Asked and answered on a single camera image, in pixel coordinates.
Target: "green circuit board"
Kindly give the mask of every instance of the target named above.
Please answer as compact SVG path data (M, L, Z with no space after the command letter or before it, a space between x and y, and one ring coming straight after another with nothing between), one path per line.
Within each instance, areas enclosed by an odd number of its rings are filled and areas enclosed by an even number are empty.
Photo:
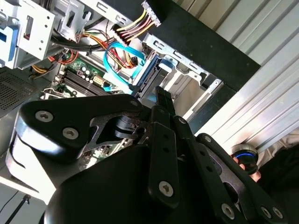
M86 70L90 71L90 75L91 77L94 77L96 75L99 75L101 77L104 76L104 72L91 66L90 64L85 63L84 61L82 61L80 58L77 58L73 63L71 64L67 64L66 65L67 68L75 71L76 73L78 71L83 71L82 69L85 68Z

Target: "power supply cable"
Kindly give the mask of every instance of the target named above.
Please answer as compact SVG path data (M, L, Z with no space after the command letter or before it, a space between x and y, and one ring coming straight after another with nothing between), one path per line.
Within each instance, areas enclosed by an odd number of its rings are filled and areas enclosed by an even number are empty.
M4 204L4 206L2 207L2 209L0 210L0 213L3 211L3 209L5 208L5 206L14 198L14 196L16 196L16 194L19 193L19 191L17 190L17 192Z

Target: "black panel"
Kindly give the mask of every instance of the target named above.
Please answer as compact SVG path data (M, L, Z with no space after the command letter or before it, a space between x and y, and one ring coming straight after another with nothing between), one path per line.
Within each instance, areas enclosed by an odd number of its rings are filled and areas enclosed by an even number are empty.
M104 0L134 21L143 11L143 0ZM166 19L149 31L205 70L238 91L260 65L198 21L171 0L160 0Z
M223 85L189 121L193 134L207 123L235 94L234 90Z

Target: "screw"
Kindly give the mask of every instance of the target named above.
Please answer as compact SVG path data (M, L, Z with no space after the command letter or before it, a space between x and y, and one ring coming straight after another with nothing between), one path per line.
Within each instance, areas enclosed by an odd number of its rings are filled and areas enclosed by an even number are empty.
M131 104L133 104L134 106L138 106L138 103L134 100L131 100Z
M262 209L263 213L266 215L266 217L271 218L271 214L265 207L262 206L261 209Z
M281 212L280 212L277 208L273 207L273 211L274 211L274 213L275 213L279 218L283 218L283 217L284 217L284 216L281 214Z
M232 208L228 204L223 203L221 205L221 208L222 208L223 213L227 217L229 217L231 220L235 219L234 211L232 210Z
M183 123L183 124L186 123L186 121L185 121L184 119L182 119L182 118L179 118L178 120L179 120L181 123Z
M74 140L77 137L79 137L79 133L77 132L76 129L71 128L71 127L67 127L62 131L62 134L64 135L64 137L66 137L67 139L71 139Z
M162 194L164 194L166 197L171 197L173 195L173 188L172 186L166 182L166 181L161 181L159 183L159 190Z
M208 136L205 136L205 140L207 140L208 142L212 142L211 138Z
M38 111L36 112L36 119L42 122L50 122L53 120L53 115L47 111Z

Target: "metal bracket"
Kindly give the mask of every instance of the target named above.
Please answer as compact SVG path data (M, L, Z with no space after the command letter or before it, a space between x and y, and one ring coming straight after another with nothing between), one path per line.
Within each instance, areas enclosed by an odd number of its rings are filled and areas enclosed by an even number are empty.
M92 13L84 12L85 6L77 0L70 0L62 24L58 31L66 38L77 41L76 36L82 33Z
M21 28L18 47L43 60L46 57L55 15L31 0L20 1L18 11Z
M189 119L191 115L196 112L213 94L213 92L222 84L220 79L216 79L209 88L201 95L201 97L193 104L192 107L185 113L183 118Z
M101 0L81 0L81 2L90 8L92 8L97 13L105 16L111 22L119 25L120 27L124 27L132 23L126 16L119 13L109 5L107 5L104 1Z
M160 39L156 38L154 35L147 34L143 40L149 47L153 48L155 51L157 51L160 54L163 55L169 55L172 58L176 59L186 67L188 67L190 70L194 71L196 74L200 73L206 73L210 74L208 71L201 68L199 65L197 65L195 62L191 61L184 55L180 54L178 51L161 41Z

